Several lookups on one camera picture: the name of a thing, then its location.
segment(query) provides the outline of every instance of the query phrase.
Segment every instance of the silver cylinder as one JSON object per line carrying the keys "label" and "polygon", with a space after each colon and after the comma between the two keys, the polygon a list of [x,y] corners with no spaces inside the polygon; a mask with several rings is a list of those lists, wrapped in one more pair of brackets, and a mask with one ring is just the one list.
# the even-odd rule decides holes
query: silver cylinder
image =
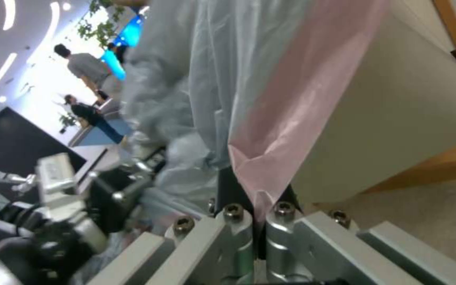
{"label": "silver cylinder", "polygon": [[301,217],[287,202],[279,202],[266,215],[266,277],[270,283],[308,282],[313,278],[289,250],[295,219]]}

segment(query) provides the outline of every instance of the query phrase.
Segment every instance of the leaves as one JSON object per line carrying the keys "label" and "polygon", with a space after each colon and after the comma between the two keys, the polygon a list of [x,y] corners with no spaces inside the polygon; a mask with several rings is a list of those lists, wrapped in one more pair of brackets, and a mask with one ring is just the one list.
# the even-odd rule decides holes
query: leaves
{"label": "leaves", "polygon": [[[110,0],[92,0],[89,4],[89,13],[92,16],[94,13],[100,10],[101,7],[108,8],[112,5],[114,4]],[[114,23],[119,22],[123,13],[124,7],[115,6],[112,18],[107,20],[105,23],[98,24],[96,29],[93,29],[93,26],[90,23],[87,23],[87,21],[83,20],[79,23],[77,30],[78,35],[83,40],[89,40],[95,36],[100,43],[100,47],[105,48],[108,45],[109,40],[116,36],[116,27]]]}
{"label": "leaves", "polygon": [[68,113],[68,115],[61,114],[59,121],[65,128],[69,126],[74,126],[76,124],[76,119],[73,115],[71,115],[71,113]]}

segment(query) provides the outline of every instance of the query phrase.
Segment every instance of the white wall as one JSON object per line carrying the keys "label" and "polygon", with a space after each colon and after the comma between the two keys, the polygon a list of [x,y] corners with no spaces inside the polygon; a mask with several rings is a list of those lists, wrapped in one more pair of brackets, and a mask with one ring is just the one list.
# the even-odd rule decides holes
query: white wall
{"label": "white wall", "polygon": [[[451,0],[456,12],[456,0]],[[445,52],[455,49],[432,0],[391,0],[394,14]]]}
{"label": "white wall", "polygon": [[[89,21],[97,25],[106,19],[106,11],[100,10]],[[72,94],[89,105],[96,101],[96,97],[80,79],[71,74],[67,69],[68,61],[56,55],[53,46],[62,43],[72,53],[87,52],[96,57],[100,57],[104,52],[96,39],[86,41],[79,38],[76,25],[77,23],[71,23],[56,33],[49,44],[49,52],[43,54],[22,76],[22,83],[27,83],[27,88],[32,87],[31,90],[24,90],[11,104],[13,110],[66,146],[79,128],[68,127],[64,134],[59,133],[62,128],[59,121],[61,114],[71,111],[69,106],[64,105],[63,97]]]}

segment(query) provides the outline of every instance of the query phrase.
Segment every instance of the person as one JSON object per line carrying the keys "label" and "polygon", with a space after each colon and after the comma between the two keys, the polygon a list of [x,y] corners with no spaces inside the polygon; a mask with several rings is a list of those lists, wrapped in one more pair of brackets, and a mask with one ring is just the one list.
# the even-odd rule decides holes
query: person
{"label": "person", "polygon": [[84,84],[91,89],[100,103],[105,100],[98,94],[98,90],[103,90],[110,97],[119,100],[122,83],[117,79],[108,66],[101,60],[88,53],[72,54],[65,45],[58,44],[54,47],[54,52],[68,60],[70,72],[82,79]]}
{"label": "person", "polygon": [[107,45],[107,48],[109,51],[112,51],[116,55],[117,60],[119,60],[121,65],[123,65],[124,64],[124,54],[125,54],[126,50],[128,49],[128,46],[120,45],[118,47],[114,43],[109,43]]}
{"label": "person", "polygon": [[66,95],[66,104],[71,105],[71,111],[81,119],[84,119],[91,126],[99,128],[107,137],[116,144],[124,144],[125,136],[119,134],[105,118],[100,114],[100,111],[90,105],[79,103],[75,96]]}

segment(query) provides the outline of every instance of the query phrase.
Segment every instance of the floor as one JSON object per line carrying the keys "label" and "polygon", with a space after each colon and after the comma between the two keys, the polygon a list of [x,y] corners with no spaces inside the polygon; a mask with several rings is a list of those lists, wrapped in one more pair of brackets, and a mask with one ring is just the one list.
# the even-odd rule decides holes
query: floor
{"label": "floor", "polygon": [[[122,119],[109,120],[108,123],[117,130],[121,135],[131,133],[128,124]],[[105,135],[99,128],[93,128],[78,144],[79,146],[97,146],[100,144],[113,144],[107,135]]]}
{"label": "floor", "polygon": [[362,194],[340,203],[300,202],[307,213],[317,211],[316,206],[343,209],[362,229],[390,221],[456,260],[456,180]]}

